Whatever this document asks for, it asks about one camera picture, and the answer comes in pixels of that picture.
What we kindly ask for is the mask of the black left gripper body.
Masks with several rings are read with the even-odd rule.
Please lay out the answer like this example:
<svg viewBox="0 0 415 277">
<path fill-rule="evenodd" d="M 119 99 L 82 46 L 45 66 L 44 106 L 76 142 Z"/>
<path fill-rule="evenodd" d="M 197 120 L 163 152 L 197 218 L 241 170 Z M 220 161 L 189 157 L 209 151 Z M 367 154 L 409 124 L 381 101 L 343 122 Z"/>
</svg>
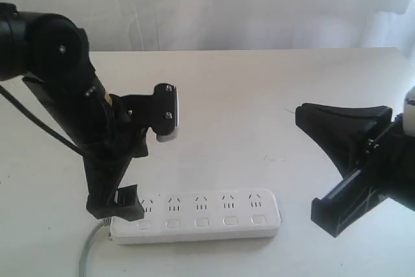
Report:
<svg viewBox="0 0 415 277">
<path fill-rule="evenodd" d="M 89 199 L 112 199 L 133 158 L 148 155 L 146 135 L 152 122 L 150 95 L 111 96 L 104 107 L 103 137 L 84 146 Z"/>
</svg>

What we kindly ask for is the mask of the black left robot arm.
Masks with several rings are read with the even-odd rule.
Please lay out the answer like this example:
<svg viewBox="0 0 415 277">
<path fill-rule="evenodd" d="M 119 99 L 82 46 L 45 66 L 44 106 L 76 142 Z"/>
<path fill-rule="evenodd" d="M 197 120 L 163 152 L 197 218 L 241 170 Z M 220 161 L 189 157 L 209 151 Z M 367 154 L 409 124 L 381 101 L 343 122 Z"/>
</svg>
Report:
<svg viewBox="0 0 415 277">
<path fill-rule="evenodd" d="M 84 162 L 87 211 L 97 219 L 137 221 L 137 187 L 121 187 L 130 162 L 148 154 L 147 128 L 122 97 L 109 94 L 89 58 L 85 30 L 59 14 L 20 12 L 1 4 L 1 80 L 21 77 L 69 136 Z"/>
</svg>

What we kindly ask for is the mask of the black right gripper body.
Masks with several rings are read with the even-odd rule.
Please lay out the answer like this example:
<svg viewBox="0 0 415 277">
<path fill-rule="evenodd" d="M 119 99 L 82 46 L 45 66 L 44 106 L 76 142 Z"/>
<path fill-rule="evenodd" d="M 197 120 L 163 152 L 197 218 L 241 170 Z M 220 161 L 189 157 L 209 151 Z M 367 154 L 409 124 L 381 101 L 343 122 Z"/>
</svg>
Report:
<svg viewBox="0 0 415 277">
<path fill-rule="evenodd" d="M 414 137 L 403 130 L 403 115 L 372 122 L 364 135 L 370 168 L 369 212 L 385 199 L 414 210 Z"/>
</svg>

